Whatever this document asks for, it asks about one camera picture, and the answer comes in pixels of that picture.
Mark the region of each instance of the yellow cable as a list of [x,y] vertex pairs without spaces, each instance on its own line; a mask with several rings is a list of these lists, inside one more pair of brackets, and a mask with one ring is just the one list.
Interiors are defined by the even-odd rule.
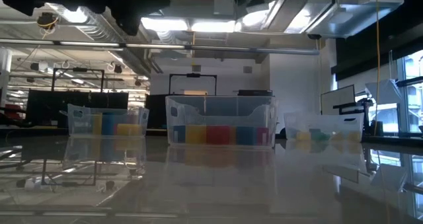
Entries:
[[[375,109],[375,131],[374,136],[376,136],[377,129],[377,105],[379,104],[379,82],[381,74],[381,48],[380,48],[380,31],[379,31],[379,0],[376,0],[376,50],[377,50],[377,83],[376,83],[376,109]],[[381,168],[381,162],[379,158],[379,169]],[[381,178],[382,178],[382,189],[383,189],[383,198],[385,199],[385,208],[387,215],[387,223],[391,224],[391,215],[389,213],[389,205],[386,197],[385,189],[385,177],[383,176],[383,170],[381,169]]]

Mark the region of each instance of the overhead lighting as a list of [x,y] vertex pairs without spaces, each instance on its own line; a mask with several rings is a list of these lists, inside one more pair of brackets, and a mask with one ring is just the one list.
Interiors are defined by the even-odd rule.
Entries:
[[194,32],[233,32],[235,28],[235,21],[229,22],[197,22],[192,25],[191,30]]
[[268,11],[269,10],[257,11],[245,15],[243,17],[243,24],[245,26],[252,26],[262,22],[266,18]]
[[88,16],[85,15],[85,13],[81,10],[80,7],[75,12],[72,12],[68,9],[65,9],[62,17],[64,17],[67,21],[73,22],[73,23],[82,23],[86,22],[88,19]]
[[141,18],[141,22],[146,29],[156,32],[164,32],[169,30],[188,30],[188,25],[182,19],[149,19]]
[[82,81],[80,79],[72,79],[72,81],[75,82],[75,83],[79,83],[81,85],[84,83],[84,81]]

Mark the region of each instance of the plastic storage container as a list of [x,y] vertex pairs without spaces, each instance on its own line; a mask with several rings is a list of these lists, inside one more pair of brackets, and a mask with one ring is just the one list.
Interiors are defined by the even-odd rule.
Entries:
[[149,110],[86,108],[67,105],[70,136],[145,136]]
[[278,102],[271,96],[168,96],[170,144],[271,146]]
[[285,113],[286,137],[297,141],[360,142],[363,114],[315,115],[302,112]]

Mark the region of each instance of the ductwork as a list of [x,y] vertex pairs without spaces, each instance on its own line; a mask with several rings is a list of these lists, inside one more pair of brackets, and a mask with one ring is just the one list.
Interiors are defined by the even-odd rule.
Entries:
[[[61,5],[51,4],[51,8],[56,11],[57,14],[64,16],[66,8]],[[78,26],[77,28],[86,34],[89,38],[92,38],[96,42],[126,42],[122,34],[112,28],[110,23],[102,16],[91,12],[89,9],[84,7],[80,8],[81,11],[88,17],[86,23],[95,26]],[[122,51],[111,52],[121,57],[125,64],[132,69],[134,73],[138,75],[149,76],[151,69],[146,63],[141,62],[141,59],[134,55],[129,49],[124,48]]]

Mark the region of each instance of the blue block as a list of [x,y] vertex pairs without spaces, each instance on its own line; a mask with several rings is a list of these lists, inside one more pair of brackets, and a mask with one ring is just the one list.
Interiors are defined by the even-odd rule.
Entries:
[[237,127],[237,145],[254,145],[257,141],[257,130],[253,127]]
[[174,126],[172,138],[175,143],[185,143],[185,126]]

